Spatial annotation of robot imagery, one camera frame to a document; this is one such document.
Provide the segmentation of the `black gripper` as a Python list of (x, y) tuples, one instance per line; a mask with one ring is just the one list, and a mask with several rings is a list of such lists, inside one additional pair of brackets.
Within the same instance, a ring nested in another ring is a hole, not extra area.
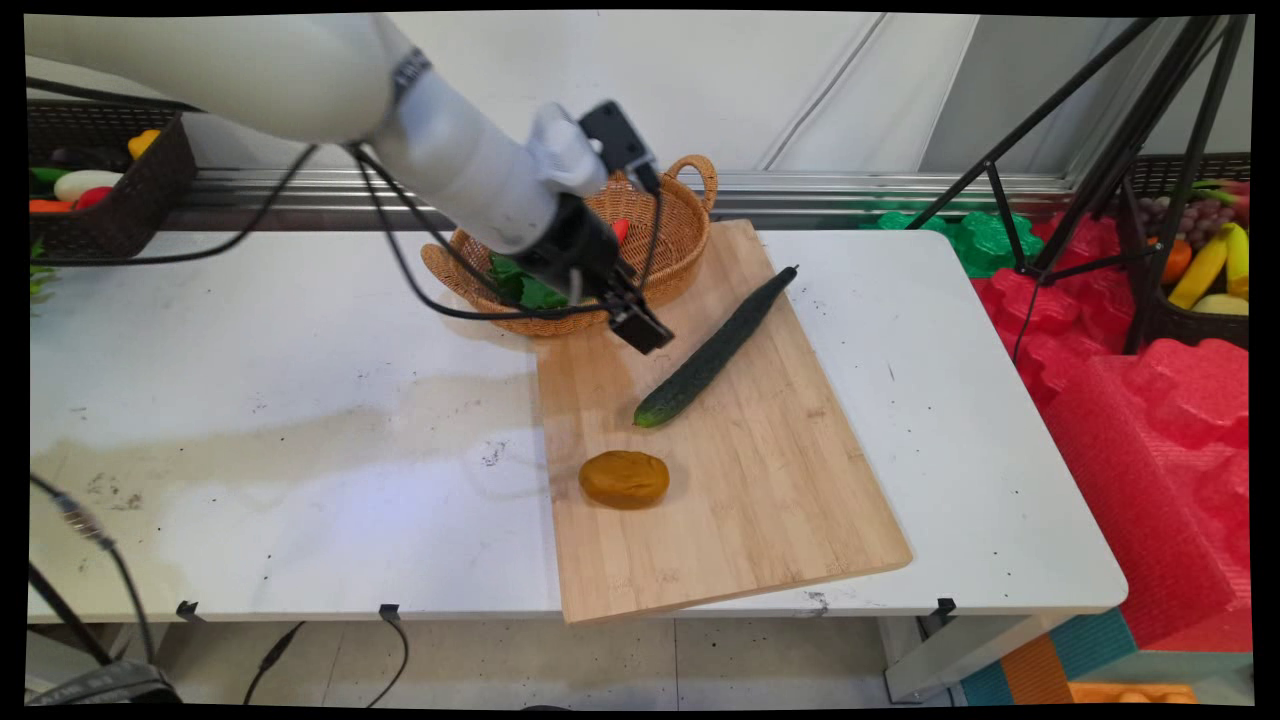
[(557, 196), (547, 231), (530, 249), (517, 252), (515, 263), (570, 301), (602, 300), (611, 307), (611, 331), (641, 355), (663, 348), (675, 337), (625, 272), (612, 228), (579, 196)]

